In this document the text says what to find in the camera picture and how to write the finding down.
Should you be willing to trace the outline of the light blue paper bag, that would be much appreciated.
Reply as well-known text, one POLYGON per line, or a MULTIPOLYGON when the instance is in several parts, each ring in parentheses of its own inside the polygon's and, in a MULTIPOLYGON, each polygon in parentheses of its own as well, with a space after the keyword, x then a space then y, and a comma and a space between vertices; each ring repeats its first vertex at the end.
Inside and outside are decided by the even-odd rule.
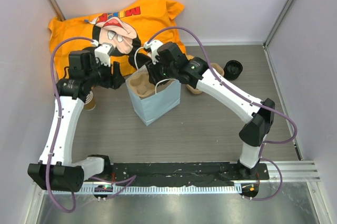
MULTIPOLYGON (((146 67, 139 66, 139 64, 136 62, 136 59, 134 59, 134 63, 136 65, 137 73, 148 73, 146 67)), ((154 94, 146 98, 140 98, 131 90, 129 80, 130 79, 128 77, 126 79, 126 86, 130 95, 133 109, 146 126, 150 125, 180 104, 181 84, 177 80, 162 80, 158 84, 154 84, 154 94)))

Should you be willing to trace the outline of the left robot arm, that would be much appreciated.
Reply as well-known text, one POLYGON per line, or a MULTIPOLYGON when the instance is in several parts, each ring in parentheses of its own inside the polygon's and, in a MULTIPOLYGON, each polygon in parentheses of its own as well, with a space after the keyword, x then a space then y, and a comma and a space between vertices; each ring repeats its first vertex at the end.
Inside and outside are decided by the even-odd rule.
POLYGON ((78 192, 85 180, 96 176, 107 181, 112 175, 110 159, 93 154, 72 161, 72 146, 78 119, 95 86, 118 89, 124 82, 119 62, 111 62, 107 45, 69 54, 68 77, 56 83, 58 99, 48 140, 38 163, 27 173, 43 190, 78 192))

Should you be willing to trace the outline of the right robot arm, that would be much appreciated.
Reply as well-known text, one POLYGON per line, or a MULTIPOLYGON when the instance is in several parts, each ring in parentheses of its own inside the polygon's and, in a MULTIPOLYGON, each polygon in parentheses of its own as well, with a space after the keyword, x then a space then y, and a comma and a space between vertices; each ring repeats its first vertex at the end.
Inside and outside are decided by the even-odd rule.
POLYGON ((151 57, 145 66, 152 84, 178 80, 181 84, 214 97, 244 122, 244 127, 239 132, 243 145, 235 166, 236 173, 242 179, 250 179, 256 175, 261 145, 273 124, 274 116, 270 109, 275 107, 275 103, 271 99, 262 101, 249 96, 222 77, 204 59, 188 59, 173 42, 164 44, 153 40, 146 42, 144 49, 151 57))

